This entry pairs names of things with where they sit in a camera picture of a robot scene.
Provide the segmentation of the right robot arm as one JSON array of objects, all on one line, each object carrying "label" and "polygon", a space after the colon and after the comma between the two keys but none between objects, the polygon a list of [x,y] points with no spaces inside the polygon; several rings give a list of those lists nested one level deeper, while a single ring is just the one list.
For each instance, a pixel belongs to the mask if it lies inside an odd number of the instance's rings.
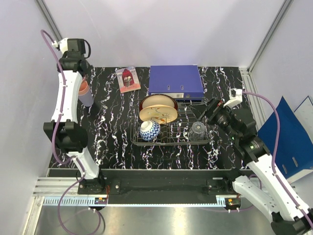
[{"label": "right robot arm", "polygon": [[257,136],[256,121],[248,109],[230,109],[221,100],[212,99],[194,111],[198,120],[220,127],[233,141],[235,155],[253,171],[265,186],[263,192],[240,170],[232,170],[222,181],[228,194],[245,197],[270,222],[277,235],[311,235],[313,210],[293,190],[273,161],[269,149]]}]

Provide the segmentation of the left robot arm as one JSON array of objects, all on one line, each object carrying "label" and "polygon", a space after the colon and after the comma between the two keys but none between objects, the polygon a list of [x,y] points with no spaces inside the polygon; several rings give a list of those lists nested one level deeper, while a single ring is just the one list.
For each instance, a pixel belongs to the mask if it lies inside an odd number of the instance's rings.
[{"label": "left robot arm", "polygon": [[105,190],[106,182],[88,150],[87,131],[77,119],[78,102],[86,107],[93,105],[89,87],[80,88],[86,82],[84,76],[88,63],[85,54],[91,54],[91,47],[84,39],[70,38],[55,41],[52,46],[62,53],[57,59],[59,89],[54,113],[43,129],[51,140],[56,161],[64,165],[68,163],[59,159],[56,153],[59,149],[80,171],[79,194],[100,194]]}]

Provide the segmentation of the lavender plastic cup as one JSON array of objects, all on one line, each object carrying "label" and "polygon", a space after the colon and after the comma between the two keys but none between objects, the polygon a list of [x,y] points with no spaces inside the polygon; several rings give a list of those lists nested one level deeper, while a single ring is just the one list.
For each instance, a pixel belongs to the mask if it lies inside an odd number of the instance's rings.
[{"label": "lavender plastic cup", "polygon": [[90,107],[93,105],[94,100],[92,97],[92,93],[90,90],[86,91],[86,92],[79,92],[78,94],[78,99],[80,100],[80,102],[85,106],[85,107]]}]

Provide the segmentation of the pink plastic cup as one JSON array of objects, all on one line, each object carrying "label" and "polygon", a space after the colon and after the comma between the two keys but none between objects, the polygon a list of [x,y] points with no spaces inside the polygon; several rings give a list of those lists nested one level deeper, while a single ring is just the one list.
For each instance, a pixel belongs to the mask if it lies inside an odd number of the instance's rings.
[{"label": "pink plastic cup", "polygon": [[89,85],[85,77],[83,77],[82,83],[79,88],[79,96],[85,95],[89,91]]}]

